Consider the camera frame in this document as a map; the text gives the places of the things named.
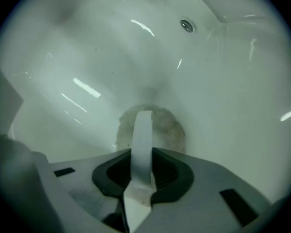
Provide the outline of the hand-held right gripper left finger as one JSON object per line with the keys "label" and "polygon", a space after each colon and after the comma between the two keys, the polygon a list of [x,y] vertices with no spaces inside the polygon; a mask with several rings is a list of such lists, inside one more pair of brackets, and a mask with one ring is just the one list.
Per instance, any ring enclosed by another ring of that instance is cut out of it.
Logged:
{"label": "hand-held right gripper left finger", "polygon": [[129,150],[121,150],[51,167],[77,205],[98,221],[128,233],[124,191],[130,181],[129,157]]}

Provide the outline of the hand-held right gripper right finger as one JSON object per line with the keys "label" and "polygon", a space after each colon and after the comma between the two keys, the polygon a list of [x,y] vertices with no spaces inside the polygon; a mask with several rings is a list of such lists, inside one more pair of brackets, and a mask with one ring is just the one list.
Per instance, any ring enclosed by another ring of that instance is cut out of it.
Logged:
{"label": "hand-held right gripper right finger", "polygon": [[163,149],[152,156],[157,191],[139,233],[251,232],[271,206],[219,164]]}

